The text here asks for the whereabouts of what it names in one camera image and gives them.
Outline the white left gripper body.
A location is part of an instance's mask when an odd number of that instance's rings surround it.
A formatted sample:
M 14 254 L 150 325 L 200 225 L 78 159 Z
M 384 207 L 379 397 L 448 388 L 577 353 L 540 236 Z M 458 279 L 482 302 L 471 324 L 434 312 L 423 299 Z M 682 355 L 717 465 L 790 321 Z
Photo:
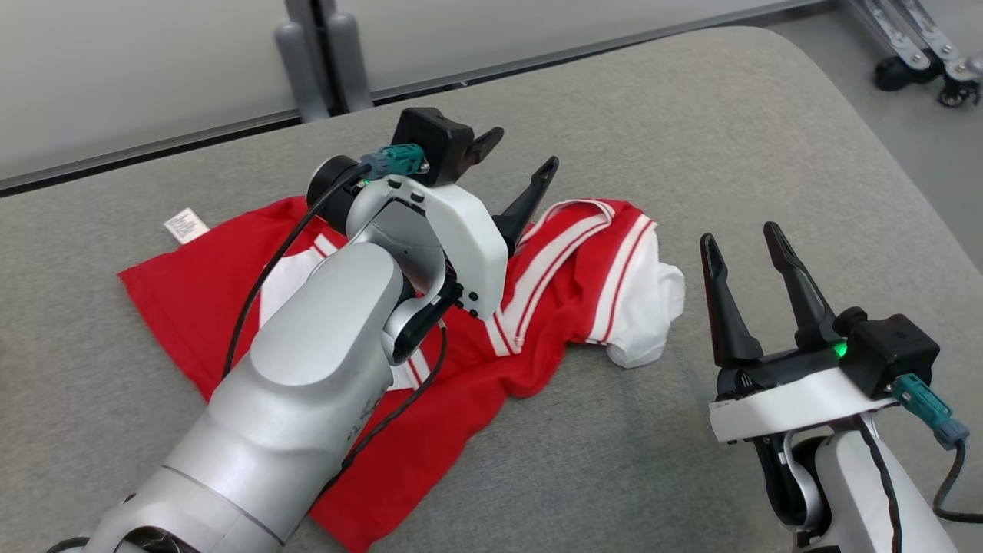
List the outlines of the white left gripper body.
M 501 305 L 505 239 L 485 205 L 456 184 L 426 187 L 401 175 L 371 181 L 351 204 L 346 236 L 386 249 L 429 303 L 455 280 L 464 311 L 488 320 Z

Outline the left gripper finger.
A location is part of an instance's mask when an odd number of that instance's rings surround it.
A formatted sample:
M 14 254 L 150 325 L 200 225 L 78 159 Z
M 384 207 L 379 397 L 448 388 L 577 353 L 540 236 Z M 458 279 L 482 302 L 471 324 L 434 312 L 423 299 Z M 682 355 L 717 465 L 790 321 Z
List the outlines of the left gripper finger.
M 475 137 L 471 146 L 465 151 L 461 165 L 474 167 L 474 165 L 480 164 L 501 143 L 504 136 L 505 130 L 501 127 L 495 127 L 481 136 Z
M 558 171 L 561 162 L 558 157 L 551 155 L 537 171 L 531 175 L 530 184 L 526 189 L 509 204 L 498 216 L 493 216 L 492 220 L 499 234 L 507 247 L 507 255 L 513 257 L 519 248 L 522 237 L 524 236 L 531 219 L 538 210 L 541 200 L 548 192 L 552 180 Z

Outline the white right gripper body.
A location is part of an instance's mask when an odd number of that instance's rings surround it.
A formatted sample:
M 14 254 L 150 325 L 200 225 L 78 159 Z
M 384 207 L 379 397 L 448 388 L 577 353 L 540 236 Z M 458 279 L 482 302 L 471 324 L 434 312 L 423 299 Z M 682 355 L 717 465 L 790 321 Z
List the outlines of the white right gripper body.
M 720 369 L 710 427 L 717 441 L 748 441 L 810 429 L 895 405 L 881 393 L 869 398 L 839 368 L 843 346 L 783 351 L 745 365 Z

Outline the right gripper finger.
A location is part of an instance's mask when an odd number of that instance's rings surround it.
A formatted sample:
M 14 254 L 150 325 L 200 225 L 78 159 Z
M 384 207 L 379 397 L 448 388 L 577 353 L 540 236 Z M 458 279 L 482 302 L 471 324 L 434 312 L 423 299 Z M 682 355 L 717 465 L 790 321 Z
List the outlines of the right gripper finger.
M 794 318 L 796 345 L 801 350 L 831 349 L 839 342 L 833 330 L 835 315 L 815 280 L 794 251 L 782 227 L 764 224 L 763 233 L 773 267 L 784 281 Z
M 726 261 L 713 234 L 700 238 L 700 255 L 715 364 L 724 368 L 757 362 L 764 355 L 761 344 L 749 333 L 731 294 Z

